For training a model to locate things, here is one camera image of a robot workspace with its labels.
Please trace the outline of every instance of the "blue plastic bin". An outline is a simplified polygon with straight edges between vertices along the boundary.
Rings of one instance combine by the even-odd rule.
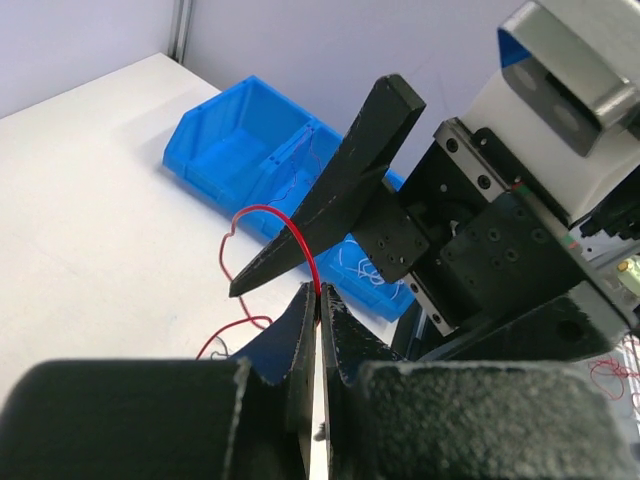
[[[292,215],[337,150],[342,137],[256,77],[187,112],[164,154],[164,165],[231,213],[266,203]],[[399,188],[403,180],[389,172]],[[267,240],[283,228],[266,213],[243,225]],[[387,320],[413,296],[387,285],[348,235],[316,256],[320,276]]]
[[[309,126],[298,140],[270,159],[272,169],[256,185],[248,203],[269,204],[293,215],[341,141],[340,135],[324,125]],[[270,239],[283,228],[282,222],[268,213],[256,213],[247,217],[247,222]]]
[[[299,137],[311,118],[260,79],[250,77],[184,115],[164,164],[236,212],[268,173],[267,160]]]

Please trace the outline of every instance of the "white wall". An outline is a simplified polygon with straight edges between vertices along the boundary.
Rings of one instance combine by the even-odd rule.
[[[373,82],[399,72],[427,110],[393,167],[499,68],[496,27],[523,0],[195,0],[185,65],[219,88],[256,74],[340,133]]]
[[[174,0],[0,0],[0,118],[169,46]]]

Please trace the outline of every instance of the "white tabletop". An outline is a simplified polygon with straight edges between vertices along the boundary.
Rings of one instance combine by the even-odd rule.
[[[217,93],[158,54],[0,120],[0,403],[43,360],[193,358],[243,317],[217,264],[228,217],[162,167],[182,114]],[[228,266],[260,248],[239,232]],[[252,313],[277,318],[304,280],[248,294]],[[390,340],[384,321],[365,322]],[[237,350],[257,333],[223,338]]]

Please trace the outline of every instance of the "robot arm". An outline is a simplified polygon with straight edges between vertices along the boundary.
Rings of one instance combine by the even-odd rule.
[[[569,229],[640,236],[640,9],[568,5],[528,2],[507,20],[502,70],[398,192],[382,178],[423,103],[400,76],[380,79],[292,217],[314,254],[351,232],[386,281],[405,280],[439,333],[420,357],[575,360],[637,323]],[[622,31],[603,39],[612,21]],[[283,231],[230,293],[301,261]]]

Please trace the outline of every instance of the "red wire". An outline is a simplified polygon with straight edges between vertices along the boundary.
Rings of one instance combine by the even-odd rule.
[[[291,230],[291,233],[293,234],[294,238],[300,245],[300,248],[302,249],[302,253],[304,254],[307,260],[307,263],[309,264],[309,268],[311,269],[311,277],[313,278],[313,288],[316,293],[317,301],[320,301],[320,294],[321,294],[320,275],[318,273],[318,267],[316,266],[316,262],[313,259],[313,254],[311,253],[311,250],[309,249],[307,242],[302,236],[302,233],[300,232],[300,230],[298,230],[298,227],[296,227],[296,225],[291,221],[289,217],[287,217],[284,213],[282,213],[277,208],[271,207],[269,205],[251,205],[249,207],[243,208],[233,216],[233,219],[231,220],[231,230],[222,237],[222,242],[220,242],[220,251],[218,253],[218,261],[220,262],[220,268],[222,269],[222,272],[224,273],[225,277],[227,277],[229,281],[233,280],[231,273],[229,272],[227,267],[224,265],[224,261],[223,261],[224,247],[227,243],[227,240],[231,238],[233,235],[235,235],[236,226],[238,225],[238,220],[240,220],[240,218],[247,215],[248,213],[256,212],[256,211],[269,212],[272,215],[275,215],[285,223],[285,225],[289,228],[289,230]],[[269,323],[269,325],[273,323],[273,320],[271,320],[271,318],[267,317],[266,315],[252,316],[249,313],[249,309],[247,308],[247,304],[244,302],[244,299],[241,296],[238,297],[238,299],[240,300],[240,305],[242,306],[242,310],[244,311],[247,318],[244,318],[242,320],[236,320],[235,322],[231,322],[225,325],[224,327],[222,327],[221,329],[219,329],[213,335],[211,335],[211,337],[209,337],[209,339],[205,342],[205,344],[200,349],[200,352],[198,352],[198,355],[196,356],[196,360],[200,359],[200,357],[202,356],[204,351],[207,349],[207,347],[211,345],[211,342],[213,342],[218,337],[218,335],[220,335],[222,332],[224,332],[228,328],[234,327],[236,325],[241,325],[243,323],[251,322],[254,326],[260,328],[261,330],[264,330],[264,327],[257,324],[256,320],[265,320]]]
[[[251,323],[253,323],[255,325],[254,322],[256,320],[269,320],[269,323],[271,323],[271,319],[269,317],[266,317],[266,316],[248,317],[248,318],[243,318],[242,320],[236,320],[235,322],[227,323],[224,327],[222,327],[216,333],[214,333],[213,335],[211,335],[209,337],[209,340],[207,340],[204,343],[204,345],[202,346],[202,348],[198,352],[198,355],[196,356],[196,360],[200,360],[200,358],[202,357],[202,354],[205,352],[207,347],[209,345],[211,345],[211,342],[213,342],[218,337],[218,335],[220,335],[222,332],[224,332],[228,328],[235,327],[236,325],[242,325],[243,323],[247,323],[247,322],[251,322]]]

